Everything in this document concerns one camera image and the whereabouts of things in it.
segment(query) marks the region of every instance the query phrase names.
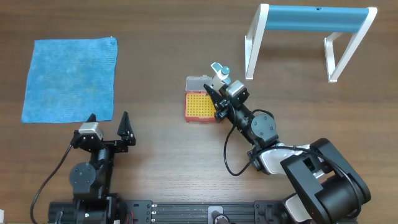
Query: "blue towel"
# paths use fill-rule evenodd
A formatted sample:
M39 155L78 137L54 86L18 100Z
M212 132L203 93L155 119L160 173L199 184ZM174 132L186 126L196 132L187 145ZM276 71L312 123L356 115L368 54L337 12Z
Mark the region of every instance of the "blue towel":
M23 123L98 121L113 115L116 38L36 40Z

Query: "blue bar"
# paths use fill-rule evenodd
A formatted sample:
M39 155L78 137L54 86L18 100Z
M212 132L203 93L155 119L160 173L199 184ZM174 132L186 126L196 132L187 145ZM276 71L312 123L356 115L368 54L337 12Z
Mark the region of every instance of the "blue bar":
M266 30L356 33L369 9L314 6L269 6Z

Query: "white stand leg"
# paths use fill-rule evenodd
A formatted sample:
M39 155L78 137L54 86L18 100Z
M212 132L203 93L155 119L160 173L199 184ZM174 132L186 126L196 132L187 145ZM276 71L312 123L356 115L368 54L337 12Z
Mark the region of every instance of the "white stand leg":
M329 82L337 82L337 79L341 75L341 72L347 65L351 56L353 56L356 48L358 47L359 43L361 43L365 34L369 30L369 27L371 26L377 14L377 8L369 7L368 9L369 9L368 16L363 22L361 28L359 28L359 31L352 36L346 50L344 51L343 56L341 57L340 61L337 64L337 67L335 65L335 55L333 53L333 41L337 37L339 37L341 33L334 32L329 37L323 40L323 43L325 45L326 67L327 67Z
M269 5L260 4L251 22L249 32L244 37L244 63L246 79L252 80L254 68L256 67L257 57L259 55L262 36L266 29Z

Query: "brown tabletop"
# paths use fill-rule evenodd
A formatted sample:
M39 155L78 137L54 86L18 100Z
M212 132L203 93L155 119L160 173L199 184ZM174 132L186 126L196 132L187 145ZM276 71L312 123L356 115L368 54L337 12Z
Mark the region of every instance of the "brown tabletop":
M156 202L278 200L294 190L285 176L252 167L228 174L222 147L231 124L186 123L185 79L213 75L212 62L231 68L250 97L247 107L275 115L280 140L308 144L328 138L365 180L372 200L361 223L397 223L398 210L398 1L267 1L379 9L369 32L337 83L328 83L326 33L267 31L254 81L244 79L244 35L262 1L20 1L0 2L0 209L5 222L30 222L42 182L65 152L80 123L22 124L25 85L34 40L118 39L114 117L101 123L117 138L128 111L137 146L116 155L111 191ZM335 41L339 58L348 43ZM233 170L251 147L234 133L228 145ZM74 149L44 188L35 208L46 221L50 201L70 201L68 176L89 154Z

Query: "clear plastic lid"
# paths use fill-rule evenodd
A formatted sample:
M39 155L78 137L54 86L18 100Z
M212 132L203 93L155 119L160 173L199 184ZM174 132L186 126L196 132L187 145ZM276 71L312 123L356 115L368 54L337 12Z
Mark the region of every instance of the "clear plastic lid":
M185 91L206 91L203 85L210 85L212 79L213 77L208 77L207 75L202 75L201 77L187 77Z

